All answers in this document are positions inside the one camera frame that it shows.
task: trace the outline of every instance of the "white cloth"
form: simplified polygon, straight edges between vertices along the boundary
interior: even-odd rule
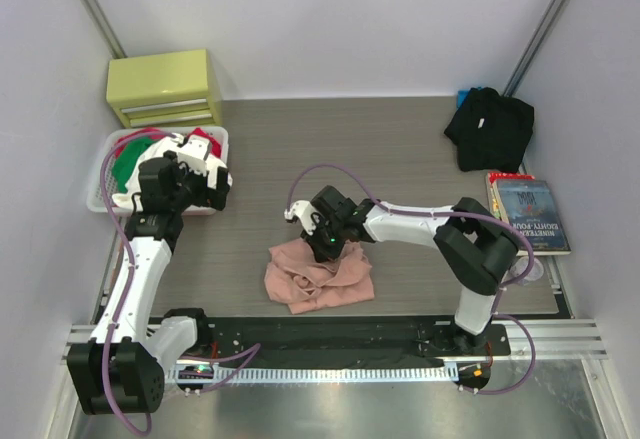
[[[133,169],[133,173],[131,177],[125,184],[127,188],[126,193],[115,193],[111,195],[111,199],[113,203],[122,209],[127,209],[129,211],[133,211],[133,201],[131,200],[131,196],[133,194],[140,192],[140,181],[138,180],[138,169],[140,164],[144,161],[152,159],[154,157],[162,157],[167,151],[177,151],[180,147],[180,143],[176,142],[175,139],[171,137],[165,137],[164,139],[160,139],[158,142],[155,142],[149,148],[144,151],[138,160],[136,161],[136,167]],[[213,154],[209,154],[207,159],[205,160],[207,165],[207,171],[215,174],[217,167],[227,167],[226,164],[219,158],[215,157]],[[233,180],[231,179],[231,175],[229,174],[228,178],[229,186],[233,184]],[[137,208],[138,210],[142,210],[142,206],[140,204],[139,198],[136,198]]]

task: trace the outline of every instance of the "white wall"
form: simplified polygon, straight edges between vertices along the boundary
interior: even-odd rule
[[[580,312],[596,319],[631,410],[640,407],[640,0],[571,0],[517,95],[528,150],[553,186]]]
[[[113,227],[84,206],[117,128],[108,50],[79,0],[0,0],[0,424],[42,438],[69,326],[93,310]]]
[[[501,89],[549,0],[99,0],[128,55],[206,47],[225,99]]]

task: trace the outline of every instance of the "green cloth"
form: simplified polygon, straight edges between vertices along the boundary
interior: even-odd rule
[[[127,192],[127,181],[133,174],[138,158],[155,141],[150,137],[135,139],[125,146],[116,162],[113,163],[111,174],[118,184],[118,192]]]

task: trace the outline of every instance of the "laundry basket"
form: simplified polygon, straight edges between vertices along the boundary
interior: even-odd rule
[[[220,143],[222,146],[222,153],[220,159],[228,165],[227,157],[229,155],[229,134],[224,127],[218,126],[200,126],[200,128],[213,136],[216,141]],[[194,130],[194,127],[158,127],[157,129],[161,131],[167,132],[177,132],[179,134],[188,135]],[[111,148],[115,145],[116,141],[121,137],[128,136],[133,134],[135,129],[121,129],[112,133],[104,143],[100,154],[96,158],[96,163],[91,170],[91,179],[89,183],[89,191],[87,193],[87,207],[92,212],[107,212],[107,208],[104,205],[104,200],[102,199],[102,191],[100,191],[100,166],[102,166],[102,161],[107,153],[111,150]],[[116,180],[111,174],[111,168],[113,167],[113,163],[115,162],[115,157],[111,157],[109,159],[109,165],[107,166],[106,172],[106,183],[107,183],[107,192],[109,196],[117,192]],[[114,212],[119,216],[130,216],[131,211],[128,209],[122,209],[120,207],[113,208]],[[210,207],[189,207],[184,214],[213,214],[215,212],[214,209]]]

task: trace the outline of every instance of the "yellow drawer cabinet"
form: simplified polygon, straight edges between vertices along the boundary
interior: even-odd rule
[[[206,49],[110,61],[107,102],[126,128],[222,125]]]

